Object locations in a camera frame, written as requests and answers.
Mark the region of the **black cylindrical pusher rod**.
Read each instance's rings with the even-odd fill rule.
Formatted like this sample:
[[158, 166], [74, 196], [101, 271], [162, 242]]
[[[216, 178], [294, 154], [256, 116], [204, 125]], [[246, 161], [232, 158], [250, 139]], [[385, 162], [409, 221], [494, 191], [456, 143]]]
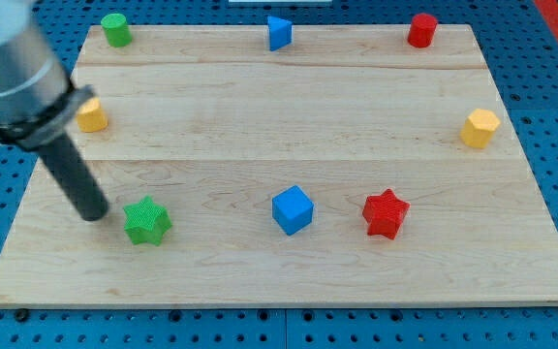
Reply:
[[66, 133], [37, 153], [83, 220], [97, 221], [108, 213], [107, 197]]

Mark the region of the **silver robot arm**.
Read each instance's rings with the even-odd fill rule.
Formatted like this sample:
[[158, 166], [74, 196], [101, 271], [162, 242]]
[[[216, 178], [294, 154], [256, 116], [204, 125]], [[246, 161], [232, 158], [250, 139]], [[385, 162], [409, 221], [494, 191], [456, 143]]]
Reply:
[[0, 144], [37, 153], [85, 221], [103, 218], [109, 202], [66, 126], [94, 95], [71, 81], [30, 5], [0, 0]]

